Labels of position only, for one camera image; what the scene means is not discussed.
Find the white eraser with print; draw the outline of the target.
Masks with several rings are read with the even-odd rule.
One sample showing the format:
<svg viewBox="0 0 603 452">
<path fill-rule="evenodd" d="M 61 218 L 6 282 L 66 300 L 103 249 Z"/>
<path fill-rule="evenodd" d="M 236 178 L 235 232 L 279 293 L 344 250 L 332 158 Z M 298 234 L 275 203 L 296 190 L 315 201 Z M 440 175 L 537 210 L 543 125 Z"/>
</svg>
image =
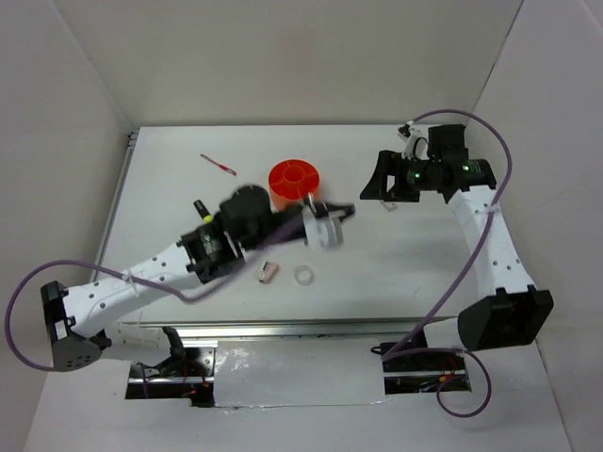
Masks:
<svg viewBox="0 0 603 452">
<path fill-rule="evenodd" d="M 393 212 L 397 209 L 397 206 L 392 202 L 381 202 L 381 204 L 388 212 Z"/>
</svg>

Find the clear tape roll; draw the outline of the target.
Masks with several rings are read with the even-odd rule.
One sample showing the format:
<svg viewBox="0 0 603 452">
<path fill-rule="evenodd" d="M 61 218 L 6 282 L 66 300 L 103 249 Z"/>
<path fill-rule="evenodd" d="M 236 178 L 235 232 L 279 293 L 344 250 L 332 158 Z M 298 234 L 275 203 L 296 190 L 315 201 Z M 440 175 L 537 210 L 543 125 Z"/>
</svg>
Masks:
<svg viewBox="0 0 603 452">
<path fill-rule="evenodd" d="M 293 271 L 295 282 L 301 286 L 310 285 L 315 279 L 315 272 L 309 266 L 296 266 Z"/>
</svg>

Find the pink correction tape dispenser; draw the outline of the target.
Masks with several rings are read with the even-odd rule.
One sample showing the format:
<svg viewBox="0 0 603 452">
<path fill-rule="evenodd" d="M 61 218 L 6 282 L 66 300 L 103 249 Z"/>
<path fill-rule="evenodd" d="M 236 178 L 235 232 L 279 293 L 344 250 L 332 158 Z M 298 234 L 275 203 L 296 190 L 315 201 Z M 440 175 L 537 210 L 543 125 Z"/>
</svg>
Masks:
<svg viewBox="0 0 603 452">
<path fill-rule="evenodd" d="M 262 284 L 270 283 L 278 273 L 280 266 L 271 261 L 265 261 L 257 272 L 257 280 Z"/>
</svg>

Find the red pen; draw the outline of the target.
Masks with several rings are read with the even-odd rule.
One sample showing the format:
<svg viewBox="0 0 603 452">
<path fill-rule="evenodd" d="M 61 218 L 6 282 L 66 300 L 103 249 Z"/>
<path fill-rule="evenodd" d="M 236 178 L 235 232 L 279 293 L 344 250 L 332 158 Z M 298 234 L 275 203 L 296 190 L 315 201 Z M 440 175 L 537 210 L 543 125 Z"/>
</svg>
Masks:
<svg viewBox="0 0 603 452">
<path fill-rule="evenodd" d="M 206 155 L 204 153 L 201 153 L 200 157 L 202 159 L 204 159 L 205 161 L 209 162 L 210 164 L 214 165 L 215 167 L 219 168 L 220 170 L 225 171 L 234 177 L 237 177 L 237 172 L 234 169 L 227 167 L 226 165 L 223 165 L 222 163 L 216 161 L 215 159 L 212 159 L 211 157 L 209 157 L 208 155 Z"/>
</svg>

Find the yellow highlighter marker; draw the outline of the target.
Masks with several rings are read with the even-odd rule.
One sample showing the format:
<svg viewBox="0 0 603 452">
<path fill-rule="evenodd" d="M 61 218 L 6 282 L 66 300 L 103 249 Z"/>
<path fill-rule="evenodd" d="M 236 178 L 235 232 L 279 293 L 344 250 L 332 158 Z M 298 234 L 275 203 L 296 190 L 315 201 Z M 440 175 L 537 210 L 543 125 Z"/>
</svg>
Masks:
<svg viewBox="0 0 603 452">
<path fill-rule="evenodd" d="M 203 223 L 210 223 L 213 220 L 213 216 L 201 200 L 194 201 L 193 206 L 201 217 Z"/>
</svg>

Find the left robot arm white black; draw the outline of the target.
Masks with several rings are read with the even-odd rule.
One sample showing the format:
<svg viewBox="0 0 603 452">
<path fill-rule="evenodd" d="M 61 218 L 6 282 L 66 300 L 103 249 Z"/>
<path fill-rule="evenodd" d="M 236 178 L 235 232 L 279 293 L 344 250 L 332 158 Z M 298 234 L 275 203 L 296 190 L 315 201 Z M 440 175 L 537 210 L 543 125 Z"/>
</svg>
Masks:
<svg viewBox="0 0 603 452">
<path fill-rule="evenodd" d="M 238 187 L 214 215 L 201 201 L 195 207 L 201 225 L 150 259 L 120 272 L 107 270 L 101 281 L 72 287 L 53 281 L 41 287 L 57 372 L 71 372 L 103 357 L 138 362 L 148 355 L 157 371 L 178 374 L 187 354 L 174 328 L 146 330 L 124 325 L 121 318 L 167 295 L 186 304 L 201 301 L 191 290 L 203 284 L 223 287 L 247 264 L 247 251 L 257 254 L 298 240 L 312 250 L 334 250 L 343 243 L 343 222 L 355 213 L 351 203 L 313 196 L 274 211 L 269 193 L 257 185 Z"/>
</svg>

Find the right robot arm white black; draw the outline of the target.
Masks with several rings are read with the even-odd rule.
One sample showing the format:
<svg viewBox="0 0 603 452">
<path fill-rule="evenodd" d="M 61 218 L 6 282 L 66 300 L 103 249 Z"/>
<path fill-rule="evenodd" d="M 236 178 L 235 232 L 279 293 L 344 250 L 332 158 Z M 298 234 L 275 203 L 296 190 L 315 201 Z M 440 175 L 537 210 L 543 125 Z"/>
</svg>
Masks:
<svg viewBox="0 0 603 452">
<path fill-rule="evenodd" d="M 461 124 L 420 132 L 401 126 L 402 152 L 381 151 L 360 197 L 383 202 L 418 202 L 421 193 L 443 196 L 459 222 L 473 257 L 469 267 L 478 299 L 457 317 L 461 343 L 470 351 L 526 346 L 534 341 L 554 306 L 523 267 L 498 205 L 490 164 L 472 159 Z"/>
</svg>

